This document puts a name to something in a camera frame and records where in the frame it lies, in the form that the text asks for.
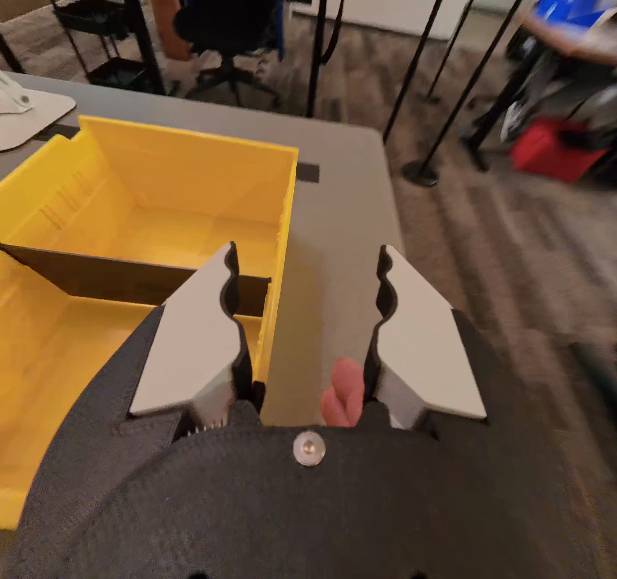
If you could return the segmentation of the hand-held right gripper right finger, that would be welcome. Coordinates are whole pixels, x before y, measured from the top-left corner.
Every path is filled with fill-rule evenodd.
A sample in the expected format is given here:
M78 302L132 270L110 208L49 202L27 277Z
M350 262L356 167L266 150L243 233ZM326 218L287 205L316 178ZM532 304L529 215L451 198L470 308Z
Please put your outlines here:
M381 315L363 365L364 403L388 410L390 426L417 430L432 413L485 421L456 310L393 246L380 248Z

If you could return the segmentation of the black office chair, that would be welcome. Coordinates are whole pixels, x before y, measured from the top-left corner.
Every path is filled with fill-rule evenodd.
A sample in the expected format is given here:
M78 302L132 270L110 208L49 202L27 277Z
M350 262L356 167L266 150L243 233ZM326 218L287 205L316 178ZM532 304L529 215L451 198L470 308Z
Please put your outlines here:
M260 79L260 68L254 72L239 68L235 58L258 58L258 63L271 53L284 57L284 4L282 0L189 0L174 17L178 37L189 44L198 57L216 52L220 66L201 69L187 99L221 85L231 90L236 105L242 107L239 86L268 94L272 105L279 107L279 92Z

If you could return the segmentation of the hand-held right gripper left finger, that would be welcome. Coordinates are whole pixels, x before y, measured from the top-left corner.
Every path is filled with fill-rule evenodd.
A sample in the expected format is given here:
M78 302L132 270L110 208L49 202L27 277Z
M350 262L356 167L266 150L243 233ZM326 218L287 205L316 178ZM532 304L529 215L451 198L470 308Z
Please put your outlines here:
M253 379L246 334L235 318L239 278L230 241L166 300L131 416L183 411L200 431L226 425L237 400L260 413L265 385Z

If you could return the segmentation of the yellow plastic bin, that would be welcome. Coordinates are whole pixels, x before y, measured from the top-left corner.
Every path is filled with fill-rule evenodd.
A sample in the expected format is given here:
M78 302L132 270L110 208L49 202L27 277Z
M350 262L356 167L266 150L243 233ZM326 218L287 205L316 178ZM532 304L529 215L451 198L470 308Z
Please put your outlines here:
M1 181L1 243L198 270L235 242L235 318L265 385L297 149L100 117L79 127ZM17 528L78 396L164 303L69 296L1 250L1 529Z

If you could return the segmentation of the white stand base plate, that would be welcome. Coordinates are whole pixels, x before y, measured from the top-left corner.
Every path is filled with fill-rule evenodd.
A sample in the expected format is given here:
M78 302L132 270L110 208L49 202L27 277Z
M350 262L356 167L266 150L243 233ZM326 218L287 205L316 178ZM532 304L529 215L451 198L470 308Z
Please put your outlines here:
M1 152L27 143L75 107L71 97L24 89L1 72Z

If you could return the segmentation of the wooden side table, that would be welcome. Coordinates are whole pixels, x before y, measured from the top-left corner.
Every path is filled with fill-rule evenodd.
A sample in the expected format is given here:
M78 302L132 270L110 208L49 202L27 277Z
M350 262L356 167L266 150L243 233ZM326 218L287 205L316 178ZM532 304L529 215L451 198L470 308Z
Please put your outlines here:
M565 58L616 68L616 22L591 29L568 24L549 24L532 11L515 14L514 20L546 47Z

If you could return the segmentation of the black bin divider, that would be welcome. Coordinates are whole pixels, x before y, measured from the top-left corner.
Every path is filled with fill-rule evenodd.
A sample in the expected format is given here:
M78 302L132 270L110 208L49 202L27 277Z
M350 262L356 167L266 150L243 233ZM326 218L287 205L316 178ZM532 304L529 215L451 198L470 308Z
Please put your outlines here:
M1 244L1 250L69 296L162 305L197 271Z

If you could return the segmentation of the blue box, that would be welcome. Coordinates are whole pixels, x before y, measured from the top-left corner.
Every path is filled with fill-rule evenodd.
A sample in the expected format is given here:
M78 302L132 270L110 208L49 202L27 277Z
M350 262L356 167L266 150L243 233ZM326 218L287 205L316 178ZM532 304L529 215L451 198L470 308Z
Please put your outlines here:
M534 14L549 25L570 25L590 30L616 14L616 6L602 0L538 0Z

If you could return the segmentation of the person's right hand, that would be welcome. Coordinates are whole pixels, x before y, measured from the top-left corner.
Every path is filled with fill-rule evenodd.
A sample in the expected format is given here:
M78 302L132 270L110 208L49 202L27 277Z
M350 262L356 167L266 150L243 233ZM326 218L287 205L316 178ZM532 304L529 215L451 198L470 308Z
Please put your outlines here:
M325 425L339 428L356 426L363 412L364 392L363 368L353 359L338 359L331 371L330 385L320 398Z

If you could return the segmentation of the red box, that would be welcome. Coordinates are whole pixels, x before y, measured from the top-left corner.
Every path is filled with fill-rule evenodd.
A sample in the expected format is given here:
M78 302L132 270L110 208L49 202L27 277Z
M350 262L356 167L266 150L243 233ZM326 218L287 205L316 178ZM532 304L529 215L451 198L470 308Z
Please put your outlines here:
M513 143L510 159L519 172L574 183L612 150L614 137L583 122L539 117Z

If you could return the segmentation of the black metal pole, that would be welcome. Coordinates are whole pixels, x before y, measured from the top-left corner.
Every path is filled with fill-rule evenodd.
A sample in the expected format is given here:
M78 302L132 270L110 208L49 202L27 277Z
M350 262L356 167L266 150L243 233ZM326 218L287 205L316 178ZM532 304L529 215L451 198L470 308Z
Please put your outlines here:
M465 25L465 22L467 21L468 15L471 12L471 9L473 7L475 0L468 0L467 4L465 5L461 16L459 18L459 21L457 23L457 26L454 30L453 35L451 36L447 47L445 49L443 58L441 60L441 63L439 64L439 67L437 69L437 72L433 78L433 81L431 82L427 92L421 97L423 99L424 102L428 103L428 104L438 104L440 103L440 98L438 96L435 95L435 89L436 86L438 84L438 82L440 81L440 78L443 74L443 71L445 69L445 65L451 55L451 52L453 50L453 47L455 45L455 43L458 40L459 34L462 31L463 26Z
M436 169L433 167L433 159L435 155L437 154L437 150L441 147L441 144L444 142L448 133L453 127L453 124L455 123L455 121L457 120L459 116L459 113L463 109L463 106L465 105L468 96L471 94L476 83L480 79L485 67L487 66L490 58L492 57L502 37L507 31L508 26L513 20L515 13L517 12L518 8L520 7L523 1L524 0L514 0L511 8L508 10L507 14L505 15L503 22L498 28L494 38L492 39L490 45L485 51L482 59L480 60L477 67L475 68L474 72L471 74L465 88L461 92L459 99L454 105L442 129L438 133L436 140L434 144L432 145L431 149L428 151L428 154L426 155L426 157L423 160L413 160L413 161L407 162L403 166L402 175L407 182L411 182L412 184L423 187L423 188L432 188L438 184L439 174L437 173Z
M443 4L443 0L435 0L433 3L433 7L431 9L431 12L429 14L427 23L423 29L423 32L420 36L420 40L418 42L418 45L416 47L415 53L410 61L410 64L408 65L407 71L405 72L405 77L403 79L402 82L402 86L400 88L400 91L398 92L396 101L394 103L394 106L390 112L389 115L389 119L388 122L386 124L386 127L383 131L382 134L382 143L383 145L386 145L390 136L390 133L393 129L393 126L396 122L398 113L400 111L400 108L402 107L402 103L404 102L405 96L408 92L408 89L411 85L411 82L416 74L417 68L418 68L418 64L420 62L420 58L423 54L423 51L425 50L426 44L428 43L428 39L429 39L429 35L431 34L431 30L433 29L433 25L436 21L437 18L437 14L440 11L440 8Z

